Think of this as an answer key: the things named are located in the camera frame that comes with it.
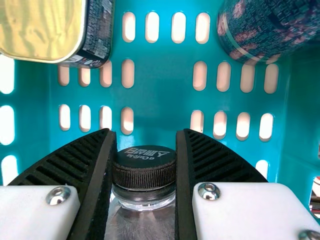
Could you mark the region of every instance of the light through slot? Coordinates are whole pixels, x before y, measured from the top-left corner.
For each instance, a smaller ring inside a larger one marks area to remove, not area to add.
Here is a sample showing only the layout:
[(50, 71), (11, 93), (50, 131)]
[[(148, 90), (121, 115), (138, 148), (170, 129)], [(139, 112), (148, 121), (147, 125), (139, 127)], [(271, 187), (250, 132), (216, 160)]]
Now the light through slot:
[(186, 15), (176, 12), (172, 17), (171, 39), (176, 44), (181, 44), (186, 38)]
[(112, 63), (108, 60), (100, 67), (100, 84), (104, 88), (108, 88), (112, 84)]
[(204, 113), (200, 110), (194, 110), (191, 114), (190, 129), (199, 133), (204, 132)]
[(15, 140), (15, 111), (9, 105), (0, 107), (0, 144), (9, 145)]
[(250, 130), (250, 115), (247, 112), (239, 114), (236, 122), (236, 138), (244, 141), (249, 136)]
[(231, 66), (228, 62), (221, 62), (218, 66), (216, 76), (216, 88), (220, 92), (225, 92), (230, 87)]
[(202, 12), (196, 17), (195, 22), (195, 40), (199, 44), (205, 44), (210, 35), (210, 16)]
[(197, 61), (193, 67), (193, 88), (202, 91), (207, 85), (207, 64), (204, 61)]
[(100, 108), (100, 129), (112, 129), (112, 111), (108, 106)]
[(6, 156), (1, 161), (1, 174), (3, 186), (7, 186), (18, 176), (18, 164), (15, 156)]
[(132, 12), (126, 12), (122, 17), (122, 38), (131, 43), (136, 37), (136, 16)]
[(58, 82), (61, 86), (67, 86), (69, 84), (69, 67), (58, 66)]
[(227, 115), (224, 111), (218, 111), (214, 115), (213, 120), (213, 136), (221, 140), (226, 136), (227, 132)]
[(125, 135), (134, 131), (134, 111), (130, 107), (124, 107), (121, 111), (121, 131)]
[(265, 179), (268, 179), (269, 163), (266, 160), (259, 160), (255, 165), (255, 169), (257, 169)]
[(91, 110), (87, 105), (82, 105), (79, 108), (79, 127), (84, 133), (91, 128)]
[(267, 142), (271, 139), (272, 130), (274, 125), (274, 116), (270, 113), (262, 115), (260, 120), (259, 138), (263, 142)]
[(70, 129), (70, 107), (66, 104), (61, 104), (59, 107), (59, 125), (62, 131)]
[(159, 15), (152, 11), (145, 17), (145, 39), (148, 43), (155, 43), (159, 38)]
[(15, 88), (15, 61), (0, 54), (0, 92), (10, 94)]

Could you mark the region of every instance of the screw head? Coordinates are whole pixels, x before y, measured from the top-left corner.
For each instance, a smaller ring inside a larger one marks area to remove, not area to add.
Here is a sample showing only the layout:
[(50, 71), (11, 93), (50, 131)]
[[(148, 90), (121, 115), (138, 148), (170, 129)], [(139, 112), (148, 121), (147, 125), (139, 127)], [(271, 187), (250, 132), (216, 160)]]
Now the screw head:
[(65, 202), (71, 195), (71, 190), (67, 186), (58, 186), (52, 189), (45, 198), (49, 205), (58, 205)]
[(320, 233), (312, 230), (304, 230), (300, 232), (299, 240), (320, 240)]
[(210, 201), (217, 200), (221, 195), (220, 189), (210, 182), (200, 184), (198, 187), (198, 193), (200, 197)]

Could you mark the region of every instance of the patterned can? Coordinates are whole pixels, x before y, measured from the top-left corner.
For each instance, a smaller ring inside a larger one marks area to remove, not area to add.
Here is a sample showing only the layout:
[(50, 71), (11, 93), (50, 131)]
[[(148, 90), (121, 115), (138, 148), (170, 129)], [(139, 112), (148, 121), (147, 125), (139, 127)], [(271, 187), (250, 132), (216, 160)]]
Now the patterned can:
[(228, 55), (242, 63), (271, 64), (320, 31), (320, 0), (225, 0), (217, 33)]
[(98, 68), (109, 58), (114, 0), (2, 0), (0, 53)]

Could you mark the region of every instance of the black bottle cap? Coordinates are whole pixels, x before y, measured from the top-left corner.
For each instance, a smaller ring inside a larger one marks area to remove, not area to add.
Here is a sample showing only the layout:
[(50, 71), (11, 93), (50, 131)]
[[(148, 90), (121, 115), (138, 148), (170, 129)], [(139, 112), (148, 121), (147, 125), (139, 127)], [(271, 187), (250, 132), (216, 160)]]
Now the black bottle cap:
[(131, 191), (152, 191), (176, 179), (176, 152), (168, 147), (143, 145), (117, 153), (112, 167), (113, 183)]

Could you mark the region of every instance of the clear plastic bottle neck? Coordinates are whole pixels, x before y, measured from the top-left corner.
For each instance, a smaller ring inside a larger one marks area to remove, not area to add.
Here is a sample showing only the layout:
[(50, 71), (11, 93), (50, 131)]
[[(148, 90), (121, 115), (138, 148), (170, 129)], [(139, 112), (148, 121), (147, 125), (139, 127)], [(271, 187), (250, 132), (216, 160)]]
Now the clear plastic bottle neck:
[(176, 199), (176, 191), (170, 192), (168, 195), (163, 196), (161, 199), (149, 200), (149, 201), (132, 201), (124, 199), (118, 195), (114, 189), (112, 193), (118, 199), (119, 203), (123, 208), (134, 210), (134, 211), (153, 211), (156, 209), (164, 208), (170, 205)]

